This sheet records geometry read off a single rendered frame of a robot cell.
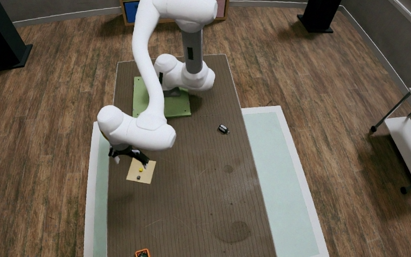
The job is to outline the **beige square mat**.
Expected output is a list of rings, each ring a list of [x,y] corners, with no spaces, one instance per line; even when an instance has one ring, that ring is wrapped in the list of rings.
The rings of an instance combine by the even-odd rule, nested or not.
[[[156,161],[149,161],[147,169],[144,169],[142,163],[133,158],[126,180],[150,184],[155,164]],[[139,168],[143,169],[142,172],[139,171]],[[140,179],[137,179],[137,176],[140,176]]]

